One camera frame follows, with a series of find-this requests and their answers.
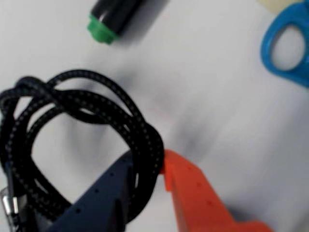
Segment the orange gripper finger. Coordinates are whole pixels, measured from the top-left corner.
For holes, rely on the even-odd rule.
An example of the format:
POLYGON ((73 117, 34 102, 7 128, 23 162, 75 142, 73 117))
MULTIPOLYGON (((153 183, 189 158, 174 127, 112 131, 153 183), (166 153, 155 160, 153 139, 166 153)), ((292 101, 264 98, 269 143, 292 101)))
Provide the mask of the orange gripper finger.
POLYGON ((238 222, 225 207, 203 172, 172 150, 165 150, 165 187, 172 195, 180 232, 269 232, 260 221, 238 222))

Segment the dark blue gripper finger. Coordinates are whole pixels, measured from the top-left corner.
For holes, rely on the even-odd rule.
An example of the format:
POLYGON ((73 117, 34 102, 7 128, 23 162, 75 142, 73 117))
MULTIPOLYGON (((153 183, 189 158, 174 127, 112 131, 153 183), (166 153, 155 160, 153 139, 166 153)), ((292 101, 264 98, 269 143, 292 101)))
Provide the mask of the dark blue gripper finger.
POLYGON ((124 232, 135 186, 132 153, 123 154, 49 232, 124 232))

